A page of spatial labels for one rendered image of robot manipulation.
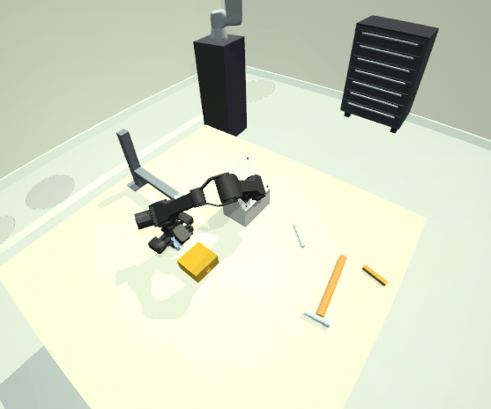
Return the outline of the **orange flat bar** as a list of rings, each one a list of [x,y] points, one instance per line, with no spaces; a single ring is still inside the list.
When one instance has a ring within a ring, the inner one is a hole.
[[[385,280],[382,276],[379,276],[379,274],[373,271],[373,269],[371,269],[370,267],[364,265],[362,270],[364,270],[367,274],[369,274],[370,277],[372,277],[373,279],[376,279],[377,282],[379,282],[381,285],[386,286],[388,284],[387,280]]]

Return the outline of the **hammer with orange handle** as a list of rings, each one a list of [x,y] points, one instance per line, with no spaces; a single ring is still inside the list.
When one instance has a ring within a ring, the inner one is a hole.
[[[343,270],[344,264],[346,262],[346,257],[343,255],[340,255],[338,262],[335,266],[334,272],[332,273],[331,280],[329,282],[329,285],[324,293],[324,297],[321,301],[321,304],[317,310],[317,312],[314,314],[310,311],[305,310],[304,315],[309,316],[312,318],[314,321],[318,321],[319,323],[323,324],[324,327],[330,327],[331,320],[328,318],[324,318],[327,308],[331,302],[331,298],[333,296],[334,290],[336,288],[336,285],[338,284],[338,280],[340,277],[340,274]]]

